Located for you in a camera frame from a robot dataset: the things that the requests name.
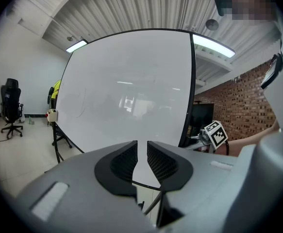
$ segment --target yellow jacket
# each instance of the yellow jacket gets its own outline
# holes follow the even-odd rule
[[[54,87],[54,92],[52,94],[52,99],[56,99],[56,95],[58,94],[59,86],[60,86],[61,80],[57,81],[56,84],[53,86]]]

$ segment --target ceiling beam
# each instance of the ceiling beam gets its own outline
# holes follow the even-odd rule
[[[206,82],[205,82],[205,81],[202,81],[202,80],[196,79],[196,80],[195,80],[195,84],[197,84],[197,85],[199,85],[199,86],[204,86],[204,85],[206,85]]]
[[[207,84],[201,88],[195,90],[195,95],[207,91],[211,88],[216,87],[226,81],[232,80],[239,75],[248,72],[249,70],[261,65],[262,63],[270,60],[272,56],[278,53],[278,49],[280,48],[281,41],[278,40],[274,44],[271,44],[268,48],[263,50],[262,52],[258,53],[256,56],[252,56],[251,59],[246,59],[242,65],[235,68],[232,72],[229,72],[214,81],[207,82]]]
[[[216,66],[219,66],[221,68],[224,68],[226,70],[228,70],[229,72],[233,70],[233,66],[232,64],[230,64],[229,62],[222,60],[210,53],[195,49],[195,55],[196,57],[211,62],[213,64],[215,64]]]

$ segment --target baseboard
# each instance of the baseboard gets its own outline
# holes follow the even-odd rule
[[[46,117],[45,114],[25,114],[25,117]]]
[[[25,114],[25,117],[45,117],[45,114]]]

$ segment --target black monitor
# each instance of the black monitor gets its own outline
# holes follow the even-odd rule
[[[198,135],[200,129],[207,126],[213,121],[214,104],[194,104],[192,108],[192,116],[190,120],[191,136]]]

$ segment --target fluorescent light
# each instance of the fluorescent light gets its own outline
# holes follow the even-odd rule
[[[67,52],[73,52],[76,49],[79,49],[80,47],[83,47],[87,44],[86,41],[82,40],[77,42],[76,44],[72,45],[70,48],[66,49]]]
[[[133,84],[133,83],[130,83],[130,82],[122,82],[122,81],[118,81],[117,83]]]
[[[219,53],[222,53],[223,55],[225,55],[229,58],[231,58],[232,56],[235,55],[234,51],[228,49],[224,45],[221,45],[221,44],[219,44],[215,41],[212,41],[208,38],[205,38],[203,36],[194,34],[193,35],[193,41],[194,41],[194,44],[201,45],[203,47],[206,47],[206,48],[212,49],[214,51],[217,51]]]

